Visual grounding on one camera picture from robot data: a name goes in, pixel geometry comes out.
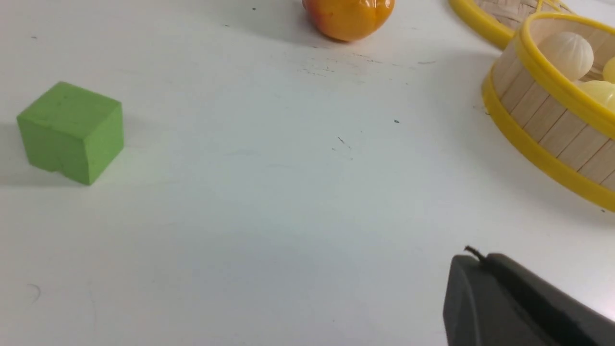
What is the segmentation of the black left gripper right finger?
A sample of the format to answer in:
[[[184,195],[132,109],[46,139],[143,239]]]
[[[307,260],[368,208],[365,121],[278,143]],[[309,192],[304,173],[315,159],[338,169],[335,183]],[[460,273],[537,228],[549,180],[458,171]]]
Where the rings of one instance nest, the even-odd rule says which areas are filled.
[[[532,323],[557,346],[612,346],[614,322],[520,263],[491,253],[485,266]]]

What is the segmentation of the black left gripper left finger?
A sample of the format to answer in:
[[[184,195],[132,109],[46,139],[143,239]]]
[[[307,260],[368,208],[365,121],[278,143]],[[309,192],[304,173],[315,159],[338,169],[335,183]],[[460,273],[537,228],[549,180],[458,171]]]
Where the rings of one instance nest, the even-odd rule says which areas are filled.
[[[484,256],[472,246],[450,263],[443,304],[449,346],[546,346],[548,335],[532,320],[506,284],[486,263],[498,259],[531,285],[546,284],[536,273],[503,254]]]

